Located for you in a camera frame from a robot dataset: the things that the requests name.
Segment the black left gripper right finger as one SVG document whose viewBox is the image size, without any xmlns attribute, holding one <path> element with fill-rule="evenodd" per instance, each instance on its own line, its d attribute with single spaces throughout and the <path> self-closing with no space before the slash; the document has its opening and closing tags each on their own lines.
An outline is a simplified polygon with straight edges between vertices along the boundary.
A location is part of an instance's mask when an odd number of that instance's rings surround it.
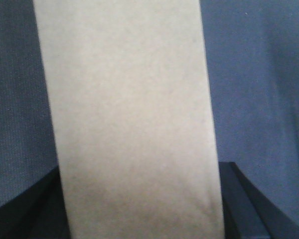
<svg viewBox="0 0 299 239">
<path fill-rule="evenodd" d="M 226 239 L 299 239 L 299 226 L 234 162 L 219 162 Z"/>
</svg>

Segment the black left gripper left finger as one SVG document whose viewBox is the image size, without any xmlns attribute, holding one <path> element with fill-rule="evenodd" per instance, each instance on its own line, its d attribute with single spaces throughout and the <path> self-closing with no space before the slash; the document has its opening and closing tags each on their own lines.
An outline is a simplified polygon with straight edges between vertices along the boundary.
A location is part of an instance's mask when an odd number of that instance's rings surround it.
<svg viewBox="0 0 299 239">
<path fill-rule="evenodd" d="M 69 239 L 59 167 L 0 207 L 0 239 Z"/>
</svg>

